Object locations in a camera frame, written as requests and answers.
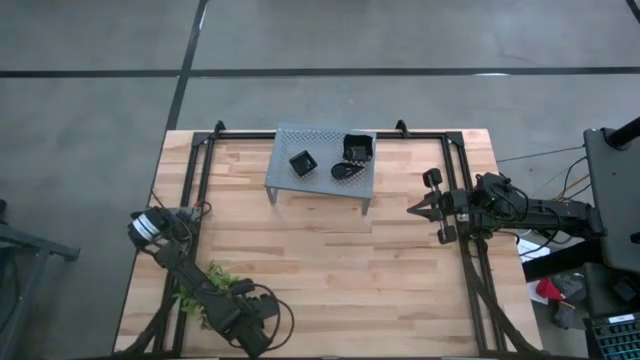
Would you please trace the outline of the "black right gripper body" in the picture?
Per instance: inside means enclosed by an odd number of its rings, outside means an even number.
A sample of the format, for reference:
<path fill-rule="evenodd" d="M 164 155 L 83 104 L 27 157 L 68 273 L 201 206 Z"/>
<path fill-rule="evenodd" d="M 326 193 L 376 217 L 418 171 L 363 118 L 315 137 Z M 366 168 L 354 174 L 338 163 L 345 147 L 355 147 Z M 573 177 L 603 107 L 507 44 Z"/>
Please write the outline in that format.
<path fill-rule="evenodd" d="M 441 211 L 441 220 L 437 221 L 440 226 L 437 232 L 439 243 L 449 244 L 462 236 L 470 238 L 472 217 L 468 192 L 460 189 L 442 191 L 439 185 L 443 178 L 438 168 L 427 170 L 422 177 L 424 184 L 430 189 L 429 193 L 440 195 L 437 207 L 433 209 Z"/>

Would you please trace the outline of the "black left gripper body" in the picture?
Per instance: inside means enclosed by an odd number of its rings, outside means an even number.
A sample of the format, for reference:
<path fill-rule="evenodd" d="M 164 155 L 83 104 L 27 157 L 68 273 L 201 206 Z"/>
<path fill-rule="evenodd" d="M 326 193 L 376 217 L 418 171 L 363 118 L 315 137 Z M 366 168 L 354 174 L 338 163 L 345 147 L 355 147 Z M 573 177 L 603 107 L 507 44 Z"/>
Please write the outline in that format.
<path fill-rule="evenodd" d="M 272 343 L 264 321 L 279 314 L 274 296 L 222 297 L 214 304 L 214 330 L 228 342 L 236 340 L 248 356 L 260 356 Z"/>

